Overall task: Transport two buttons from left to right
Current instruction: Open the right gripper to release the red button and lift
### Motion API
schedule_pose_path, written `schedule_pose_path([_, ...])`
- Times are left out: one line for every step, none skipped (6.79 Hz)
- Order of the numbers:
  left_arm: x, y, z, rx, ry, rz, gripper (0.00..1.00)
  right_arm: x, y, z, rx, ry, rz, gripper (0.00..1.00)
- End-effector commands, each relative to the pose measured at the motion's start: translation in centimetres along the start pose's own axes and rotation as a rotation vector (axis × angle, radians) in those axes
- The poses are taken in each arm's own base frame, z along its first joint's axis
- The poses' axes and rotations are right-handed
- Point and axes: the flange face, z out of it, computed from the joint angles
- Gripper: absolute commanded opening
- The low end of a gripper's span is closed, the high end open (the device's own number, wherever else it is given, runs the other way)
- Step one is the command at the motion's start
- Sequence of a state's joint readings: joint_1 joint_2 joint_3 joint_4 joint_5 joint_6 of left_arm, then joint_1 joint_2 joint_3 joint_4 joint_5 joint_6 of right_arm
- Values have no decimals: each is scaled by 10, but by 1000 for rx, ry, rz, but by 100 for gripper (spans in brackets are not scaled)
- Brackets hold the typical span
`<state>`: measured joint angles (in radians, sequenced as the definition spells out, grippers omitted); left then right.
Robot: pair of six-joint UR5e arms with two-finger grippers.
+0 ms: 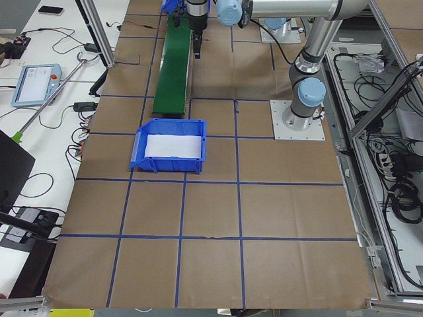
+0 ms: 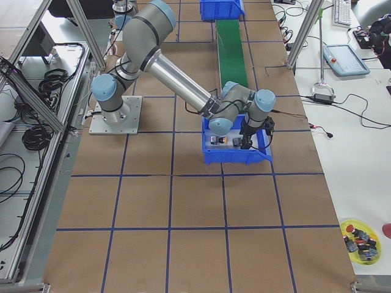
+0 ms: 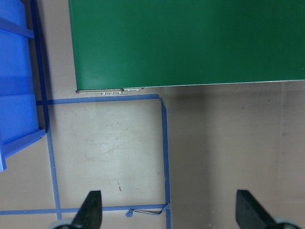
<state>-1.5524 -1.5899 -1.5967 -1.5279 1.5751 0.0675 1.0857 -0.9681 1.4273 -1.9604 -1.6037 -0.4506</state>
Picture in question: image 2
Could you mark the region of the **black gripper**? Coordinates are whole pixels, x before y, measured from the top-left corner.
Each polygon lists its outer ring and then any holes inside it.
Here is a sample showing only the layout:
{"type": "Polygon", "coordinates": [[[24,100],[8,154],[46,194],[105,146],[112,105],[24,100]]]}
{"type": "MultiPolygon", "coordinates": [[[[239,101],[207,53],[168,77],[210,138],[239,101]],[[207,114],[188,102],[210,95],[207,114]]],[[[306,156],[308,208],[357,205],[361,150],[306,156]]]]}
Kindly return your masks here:
{"type": "Polygon", "coordinates": [[[250,126],[245,120],[241,123],[241,129],[239,134],[242,135],[241,138],[241,149],[247,150],[252,147],[251,137],[260,129],[263,129],[263,123],[260,126],[254,127],[250,126]]]}

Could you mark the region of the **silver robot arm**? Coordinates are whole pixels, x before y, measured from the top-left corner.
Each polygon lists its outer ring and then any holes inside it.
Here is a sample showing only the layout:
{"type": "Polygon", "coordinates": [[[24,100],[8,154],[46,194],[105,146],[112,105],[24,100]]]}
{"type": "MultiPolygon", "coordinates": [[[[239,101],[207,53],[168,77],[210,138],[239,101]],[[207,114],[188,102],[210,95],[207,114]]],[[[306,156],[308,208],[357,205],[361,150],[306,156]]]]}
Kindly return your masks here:
{"type": "Polygon", "coordinates": [[[112,10],[114,21],[118,29],[123,29],[129,20],[135,16],[139,9],[136,1],[113,0],[112,10]]]}
{"type": "Polygon", "coordinates": [[[241,124],[241,149],[252,148],[252,136],[263,129],[272,137],[274,121],[269,116],[276,97],[270,90],[254,91],[228,81],[219,97],[205,90],[178,68],[161,51],[161,44],[176,25],[175,14],[164,1],[151,1],[132,16],[123,29],[125,53],[113,73],[101,74],[92,81],[92,93],[108,123],[123,121],[130,111],[122,95],[141,72],[150,73],[168,89],[190,104],[196,114],[208,119],[211,131],[224,136],[237,116],[245,113],[241,124]]]}

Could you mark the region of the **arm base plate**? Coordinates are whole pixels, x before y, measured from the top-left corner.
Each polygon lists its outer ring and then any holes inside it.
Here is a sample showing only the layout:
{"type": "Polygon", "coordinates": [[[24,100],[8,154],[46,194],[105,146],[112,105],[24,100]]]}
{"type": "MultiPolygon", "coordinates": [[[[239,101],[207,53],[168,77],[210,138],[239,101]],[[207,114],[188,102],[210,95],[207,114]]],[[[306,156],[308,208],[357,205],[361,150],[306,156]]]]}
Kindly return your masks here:
{"type": "Polygon", "coordinates": [[[91,135],[137,135],[139,130],[140,115],[143,96],[122,96],[123,105],[116,112],[105,112],[101,110],[99,102],[90,123],[89,133],[91,135]]]}

